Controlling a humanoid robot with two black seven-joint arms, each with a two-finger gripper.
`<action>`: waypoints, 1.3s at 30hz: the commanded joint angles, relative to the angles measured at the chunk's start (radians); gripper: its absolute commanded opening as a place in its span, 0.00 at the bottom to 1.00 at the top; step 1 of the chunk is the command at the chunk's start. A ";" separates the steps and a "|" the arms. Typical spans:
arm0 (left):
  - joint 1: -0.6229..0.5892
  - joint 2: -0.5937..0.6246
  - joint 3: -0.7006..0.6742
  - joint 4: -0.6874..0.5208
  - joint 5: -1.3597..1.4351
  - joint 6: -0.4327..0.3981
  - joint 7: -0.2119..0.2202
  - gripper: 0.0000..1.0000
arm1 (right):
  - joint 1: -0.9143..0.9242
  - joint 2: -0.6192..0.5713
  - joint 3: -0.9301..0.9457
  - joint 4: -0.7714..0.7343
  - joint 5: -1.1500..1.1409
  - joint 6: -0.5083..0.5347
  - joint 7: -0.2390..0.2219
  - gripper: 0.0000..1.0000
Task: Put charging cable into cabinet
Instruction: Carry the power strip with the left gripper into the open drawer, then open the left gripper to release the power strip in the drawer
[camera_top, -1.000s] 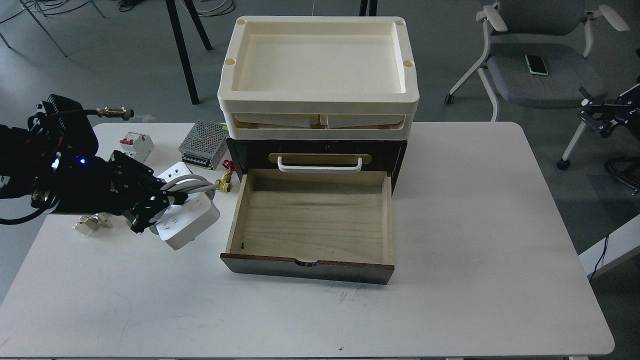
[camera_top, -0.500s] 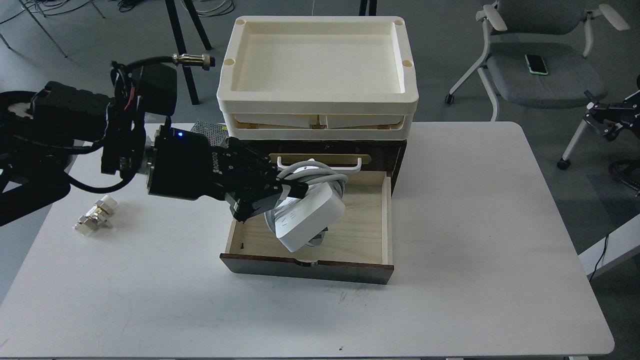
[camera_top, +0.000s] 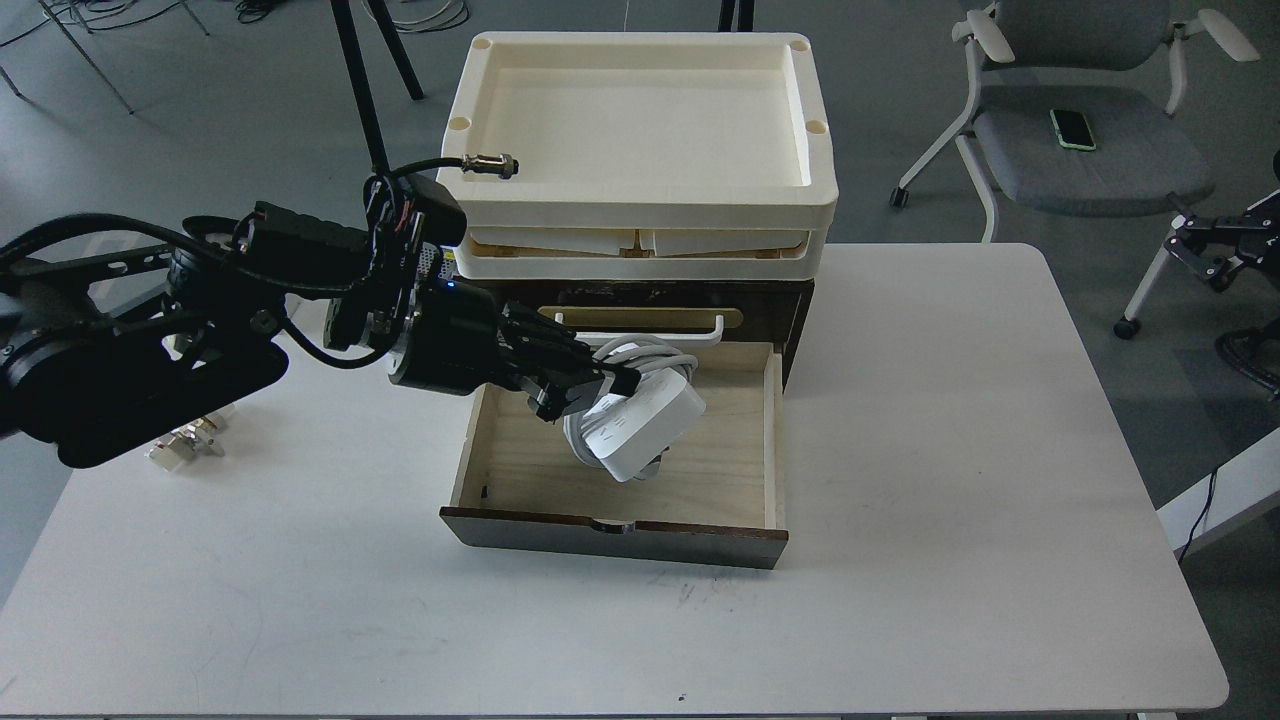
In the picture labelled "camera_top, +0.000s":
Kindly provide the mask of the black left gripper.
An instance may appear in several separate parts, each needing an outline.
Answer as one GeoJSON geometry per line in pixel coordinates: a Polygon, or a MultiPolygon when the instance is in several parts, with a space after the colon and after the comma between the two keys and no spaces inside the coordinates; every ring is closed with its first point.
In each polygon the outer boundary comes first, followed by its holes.
{"type": "Polygon", "coordinates": [[[582,341],[561,346],[558,327],[518,302],[500,304],[486,290],[460,281],[419,286],[406,346],[393,355],[392,384],[466,396],[484,384],[520,389],[548,369],[527,405],[556,421],[590,409],[599,393],[634,396],[643,374],[595,357],[582,341]]]}

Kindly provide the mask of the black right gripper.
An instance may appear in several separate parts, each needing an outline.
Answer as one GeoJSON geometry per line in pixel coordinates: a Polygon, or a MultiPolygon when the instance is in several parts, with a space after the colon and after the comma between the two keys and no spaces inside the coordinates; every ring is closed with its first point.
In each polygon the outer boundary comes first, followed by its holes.
{"type": "Polygon", "coordinates": [[[1172,234],[1165,240],[1165,251],[1187,265],[1192,273],[1213,292],[1225,292],[1243,269],[1236,255],[1238,237],[1257,233],[1265,224],[1265,238],[1257,250],[1261,261],[1279,259],[1279,188],[1249,205],[1245,217],[1199,217],[1194,213],[1179,215],[1172,223],[1172,234]],[[1210,245],[1228,249],[1226,255],[1212,255],[1210,245]]]}

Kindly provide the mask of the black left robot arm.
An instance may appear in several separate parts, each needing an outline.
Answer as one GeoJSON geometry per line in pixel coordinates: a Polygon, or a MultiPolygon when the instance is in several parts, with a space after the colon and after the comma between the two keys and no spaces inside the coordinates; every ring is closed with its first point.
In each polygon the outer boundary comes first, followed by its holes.
{"type": "Polygon", "coordinates": [[[93,468],[278,382],[275,342],[335,369],[396,356],[394,384],[526,393],[553,421],[637,370],[564,325],[440,274],[465,215],[374,210],[364,231],[260,204],[183,231],[105,213],[59,217],[3,246],[3,434],[93,468]]]}

